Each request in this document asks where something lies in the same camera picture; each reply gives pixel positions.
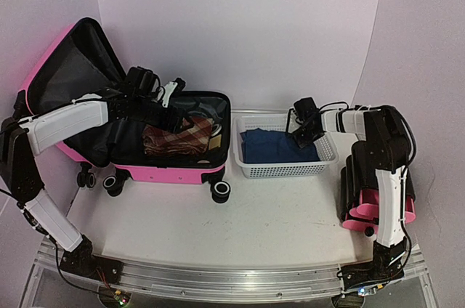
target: suitcase shell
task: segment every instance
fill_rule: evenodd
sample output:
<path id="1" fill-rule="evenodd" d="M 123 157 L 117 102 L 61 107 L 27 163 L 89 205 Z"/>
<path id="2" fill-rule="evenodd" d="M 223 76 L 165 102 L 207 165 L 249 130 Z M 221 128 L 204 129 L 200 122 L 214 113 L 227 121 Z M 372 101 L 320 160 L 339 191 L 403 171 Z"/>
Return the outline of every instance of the suitcase shell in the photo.
<path id="1" fill-rule="evenodd" d="M 125 76 L 99 23 L 84 18 L 52 42 L 23 82 L 18 98 L 25 99 L 27 109 L 22 110 L 22 116 L 40 114 L 103 86 L 121 82 Z M 141 134 L 145 125 L 132 121 L 107 123 L 57 146 L 74 161 L 96 167 L 112 163 L 117 169 L 128 171 L 136 181 L 201 184 L 209 181 L 210 176 L 221 180 L 230 145 L 229 99 L 218 92 L 181 92 L 171 101 L 180 106 L 191 102 L 216 106 L 215 113 L 221 113 L 221 146 L 208 159 L 200 159 L 208 163 L 198 163 L 199 158 L 189 157 L 144 158 L 142 138 L 134 133 Z"/>

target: table surface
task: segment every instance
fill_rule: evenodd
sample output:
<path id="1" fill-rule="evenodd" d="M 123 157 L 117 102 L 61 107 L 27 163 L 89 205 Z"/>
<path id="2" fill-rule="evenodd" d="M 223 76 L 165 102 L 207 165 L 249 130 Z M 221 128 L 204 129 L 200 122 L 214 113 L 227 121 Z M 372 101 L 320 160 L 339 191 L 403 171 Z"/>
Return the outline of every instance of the table surface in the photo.
<path id="1" fill-rule="evenodd" d="M 80 189 L 68 218 L 104 256 L 194 267 L 279 268 L 357 262 L 373 238 L 341 227 L 339 172 L 355 136 L 333 134 L 339 162 L 313 177 L 247 179 L 232 151 L 224 180 L 230 199 L 217 204 L 209 185 L 131 179 L 116 198 L 102 188 L 113 173 Z"/>

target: pink suitcase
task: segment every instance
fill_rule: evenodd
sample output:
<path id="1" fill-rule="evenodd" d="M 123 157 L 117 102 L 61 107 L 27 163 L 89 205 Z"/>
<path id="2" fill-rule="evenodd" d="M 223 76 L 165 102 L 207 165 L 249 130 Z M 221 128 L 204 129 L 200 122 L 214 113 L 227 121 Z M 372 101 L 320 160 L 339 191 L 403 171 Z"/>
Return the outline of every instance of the pink suitcase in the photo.
<path id="1" fill-rule="evenodd" d="M 126 77 L 118 58 L 99 23 L 84 18 L 68 27 L 54 40 L 21 86 L 15 103 L 15 117 L 40 114 L 69 103 L 84 94 L 120 83 Z M 208 116 L 221 127 L 221 144 L 199 157 L 150 158 L 144 154 L 144 123 L 120 120 L 89 129 L 57 146 L 81 163 L 80 187 L 93 187 L 89 170 L 112 163 L 114 176 L 103 186 L 110 195 L 121 193 L 124 182 L 136 181 L 183 184 L 211 184 L 212 198 L 219 203 L 229 196 L 223 182 L 230 145 L 230 101 L 218 92 L 181 92 L 170 104 L 188 112 Z"/>

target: plaid cloth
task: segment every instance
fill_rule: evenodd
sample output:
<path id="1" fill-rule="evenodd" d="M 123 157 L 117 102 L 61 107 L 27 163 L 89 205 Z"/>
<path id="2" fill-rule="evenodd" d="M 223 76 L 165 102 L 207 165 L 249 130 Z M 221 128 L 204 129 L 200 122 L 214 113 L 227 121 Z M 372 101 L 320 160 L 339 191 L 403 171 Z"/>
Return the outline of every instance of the plaid cloth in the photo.
<path id="1" fill-rule="evenodd" d="M 142 133 L 146 155 L 169 157 L 205 153 L 211 136 L 213 119 L 191 117 L 194 126 L 178 134 L 147 125 Z"/>

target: blue cloth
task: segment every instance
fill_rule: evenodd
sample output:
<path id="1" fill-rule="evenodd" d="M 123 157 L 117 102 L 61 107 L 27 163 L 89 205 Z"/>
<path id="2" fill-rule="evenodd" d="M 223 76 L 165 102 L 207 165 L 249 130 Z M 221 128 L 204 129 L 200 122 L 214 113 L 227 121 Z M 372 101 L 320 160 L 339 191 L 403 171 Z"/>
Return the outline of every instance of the blue cloth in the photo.
<path id="1" fill-rule="evenodd" d="M 255 129 L 242 132 L 240 136 L 246 164 L 320 161 L 314 144 L 300 149 L 295 141 L 282 131 Z"/>

